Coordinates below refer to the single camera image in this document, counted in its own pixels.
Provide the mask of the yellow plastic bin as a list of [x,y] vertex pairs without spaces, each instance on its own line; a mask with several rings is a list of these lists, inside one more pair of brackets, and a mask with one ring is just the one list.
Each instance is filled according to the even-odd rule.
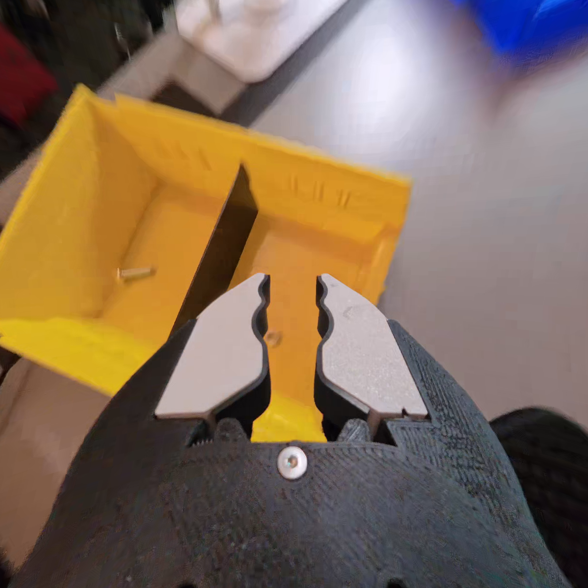
[[1,346],[113,397],[168,339],[240,164],[259,213],[230,287],[268,274],[283,333],[252,440],[324,442],[316,277],[377,303],[411,184],[238,125],[79,86],[1,233]]

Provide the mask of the black divider in yellow bin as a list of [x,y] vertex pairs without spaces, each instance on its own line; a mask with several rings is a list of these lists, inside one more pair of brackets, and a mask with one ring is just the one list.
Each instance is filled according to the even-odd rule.
[[249,173],[240,164],[169,337],[229,289],[258,213]]

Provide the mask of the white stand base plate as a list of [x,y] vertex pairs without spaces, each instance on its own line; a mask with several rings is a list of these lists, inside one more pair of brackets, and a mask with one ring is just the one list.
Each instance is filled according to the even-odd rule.
[[270,77],[347,1],[179,1],[180,36],[246,84]]

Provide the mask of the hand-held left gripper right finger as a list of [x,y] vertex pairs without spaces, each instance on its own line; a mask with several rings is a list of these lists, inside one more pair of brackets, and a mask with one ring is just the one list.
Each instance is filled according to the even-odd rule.
[[429,410],[385,315],[328,273],[316,280],[319,311],[314,401],[331,429],[352,419],[375,436],[383,421],[426,422]]

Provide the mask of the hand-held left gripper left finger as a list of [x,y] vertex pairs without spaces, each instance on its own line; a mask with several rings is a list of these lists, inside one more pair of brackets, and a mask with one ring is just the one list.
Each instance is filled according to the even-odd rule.
[[270,276],[256,273],[212,302],[192,332],[155,408],[158,419],[231,417],[253,423],[270,403]]

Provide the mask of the blue plastic bin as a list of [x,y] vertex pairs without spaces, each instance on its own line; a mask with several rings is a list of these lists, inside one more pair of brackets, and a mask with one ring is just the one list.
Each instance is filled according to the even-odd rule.
[[497,56],[534,62],[587,50],[587,1],[452,1]]

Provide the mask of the red object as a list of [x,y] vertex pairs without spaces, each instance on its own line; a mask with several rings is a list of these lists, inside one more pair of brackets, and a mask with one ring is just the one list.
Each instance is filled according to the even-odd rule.
[[1,123],[21,129],[57,90],[58,83],[50,71],[1,25]]

